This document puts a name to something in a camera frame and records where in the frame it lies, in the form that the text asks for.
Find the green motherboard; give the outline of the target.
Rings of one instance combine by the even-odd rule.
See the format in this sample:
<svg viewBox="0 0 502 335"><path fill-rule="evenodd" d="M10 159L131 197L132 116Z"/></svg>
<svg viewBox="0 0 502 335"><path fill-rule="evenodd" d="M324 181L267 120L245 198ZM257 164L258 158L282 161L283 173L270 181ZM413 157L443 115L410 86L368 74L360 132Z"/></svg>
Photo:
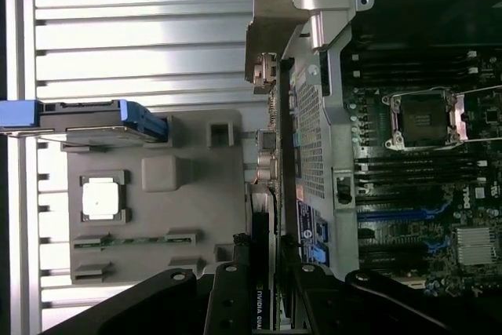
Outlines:
<svg viewBox="0 0 502 335"><path fill-rule="evenodd" d="M357 220L360 268L429 297L502 298L502 49L348 49L340 62L356 216L437 213L420 221ZM468 140L447 150L387 149L390 114L382 98L437 87L464 95ZM474 227L495 231L495 264L458 262L457 229Z"/></svg>

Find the blue expansion slot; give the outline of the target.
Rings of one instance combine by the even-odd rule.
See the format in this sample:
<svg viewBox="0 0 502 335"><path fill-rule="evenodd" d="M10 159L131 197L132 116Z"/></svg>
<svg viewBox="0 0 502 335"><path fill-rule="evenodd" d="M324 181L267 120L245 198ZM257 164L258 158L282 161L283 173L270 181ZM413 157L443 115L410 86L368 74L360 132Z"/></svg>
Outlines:
<svg viewBox="0 0 502 335"><path fill-rule="evenodd" d="M359 222L383 222L383 221L420 221L433 219L437 213L427 212L424 210L409 210L409 211L372 211L361 212L357 214Z"/></svg>

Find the silver chipset heat sink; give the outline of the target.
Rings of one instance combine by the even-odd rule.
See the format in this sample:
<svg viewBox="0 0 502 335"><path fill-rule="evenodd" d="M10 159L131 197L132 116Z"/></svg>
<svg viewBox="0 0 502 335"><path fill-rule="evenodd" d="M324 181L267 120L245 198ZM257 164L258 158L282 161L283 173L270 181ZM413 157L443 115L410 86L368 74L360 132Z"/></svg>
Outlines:
<svg viewBox="0 0 502 335"><path fill-rule="evenodd" d="M457 229L457 259L463 266L495 264L495 231L488 227Z"/></svg>

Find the hard disk blue carrier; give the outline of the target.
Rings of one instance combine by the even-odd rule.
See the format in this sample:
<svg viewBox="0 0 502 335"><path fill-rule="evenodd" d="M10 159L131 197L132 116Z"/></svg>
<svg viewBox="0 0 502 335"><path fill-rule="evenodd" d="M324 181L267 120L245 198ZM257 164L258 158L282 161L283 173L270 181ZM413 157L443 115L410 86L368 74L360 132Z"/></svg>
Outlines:
<svg viewBox="0 0 502 335"><path fill-rule="evenodd" d="M168 141L169 122L129 100L1 100L0 134L41 137L76 147L121 147Z"/></svg>

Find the CPU socket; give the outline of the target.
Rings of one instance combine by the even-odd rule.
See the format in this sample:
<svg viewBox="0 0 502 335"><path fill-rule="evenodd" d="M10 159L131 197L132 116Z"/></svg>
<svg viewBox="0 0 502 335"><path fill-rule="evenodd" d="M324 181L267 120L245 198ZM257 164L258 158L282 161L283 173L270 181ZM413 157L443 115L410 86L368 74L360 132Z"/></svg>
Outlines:
<svg viewBox="0 0 502 335"><path fill-rule="evenodd" d="M447 150L468 140L464 95L446 88L392 93L382 98L389 107L392 151Z"/></svg>

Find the green RAM stick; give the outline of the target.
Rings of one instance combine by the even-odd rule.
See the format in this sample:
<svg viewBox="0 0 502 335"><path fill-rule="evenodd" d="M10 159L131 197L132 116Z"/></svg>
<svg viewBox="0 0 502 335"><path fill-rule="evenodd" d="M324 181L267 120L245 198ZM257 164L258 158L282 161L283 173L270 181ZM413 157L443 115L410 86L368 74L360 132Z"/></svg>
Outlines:
<svg viewBox="0 0 502 335"><path fill-rule="evenodd" d="M152 245L193 245L196 239L190 235L154 236L128 239L117 239L112 235L82 236L72 242L74 249L108 249L119 246L152 246Z"/></svg>

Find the silver CPU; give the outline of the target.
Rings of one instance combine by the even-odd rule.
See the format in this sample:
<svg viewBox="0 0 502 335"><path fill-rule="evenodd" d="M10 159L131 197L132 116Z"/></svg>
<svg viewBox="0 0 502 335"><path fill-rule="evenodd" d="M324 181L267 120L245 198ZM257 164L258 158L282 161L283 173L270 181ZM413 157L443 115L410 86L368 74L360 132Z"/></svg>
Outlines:
<svg viewBox="0 0 502 335"><path fill-rule="evenodd" d="M82 185L82 212L89 220L112 220L119 211L119 185L111 177L89 178Z"/></svg>

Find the grey parts rack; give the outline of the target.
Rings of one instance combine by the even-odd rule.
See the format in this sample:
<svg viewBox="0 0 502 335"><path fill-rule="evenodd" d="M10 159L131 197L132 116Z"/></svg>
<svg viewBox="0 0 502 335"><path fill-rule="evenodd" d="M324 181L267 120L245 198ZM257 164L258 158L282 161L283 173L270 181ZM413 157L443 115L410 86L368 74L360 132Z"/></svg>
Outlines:
<svg viewBox="0 0 502 335"><path fill-rule="evenodd" d="M248 230L240 113L225 109L158 116L169 122L166 142L121 147L64 144L73 283L139 282L169 268L199 272L223 260L234 235ZM119 211L112 220L89 220L82 212L82 185L94 177L111 177L119 185ZM196 243L72 247L76 238L101 235L190 235Z"/></svg>

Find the open black PC case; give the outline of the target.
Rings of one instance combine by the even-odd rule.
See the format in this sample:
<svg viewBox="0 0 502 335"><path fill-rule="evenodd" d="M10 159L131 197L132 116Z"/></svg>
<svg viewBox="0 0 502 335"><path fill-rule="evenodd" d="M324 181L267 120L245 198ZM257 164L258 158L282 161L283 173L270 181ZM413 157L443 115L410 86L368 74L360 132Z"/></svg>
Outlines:
<svg viewBox="0 0 502 335"><path fill-rule="evenodd" d="M342 53L502 49L502 0L296 0L296 5L310 17L289 51L292 130L285 144L293 158L284 167L295 173L296 193L295 205L286 208L285 230L299 243L303 262L324 265L343 280L367 269L358 258ZM502 335L502 298L429 297L400 283L418 290L454 325L455 335Z"/></svg>

